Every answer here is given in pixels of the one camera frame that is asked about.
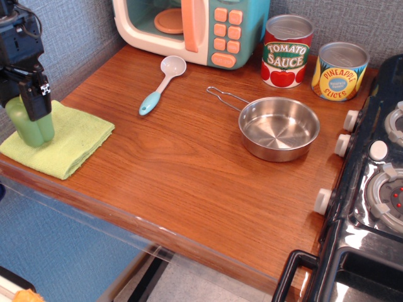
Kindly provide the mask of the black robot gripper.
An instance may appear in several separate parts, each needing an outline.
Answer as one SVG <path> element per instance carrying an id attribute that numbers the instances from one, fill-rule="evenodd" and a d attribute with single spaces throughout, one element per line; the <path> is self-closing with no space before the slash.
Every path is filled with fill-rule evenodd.
<path id="1" fill-rule="evenodd" d="M 1 106 L 20 95 L 31 121 L 52 111 L 50 84 L 39 62 L 43 53 L 37 15 L 18 1 L 1 1 Z"/>

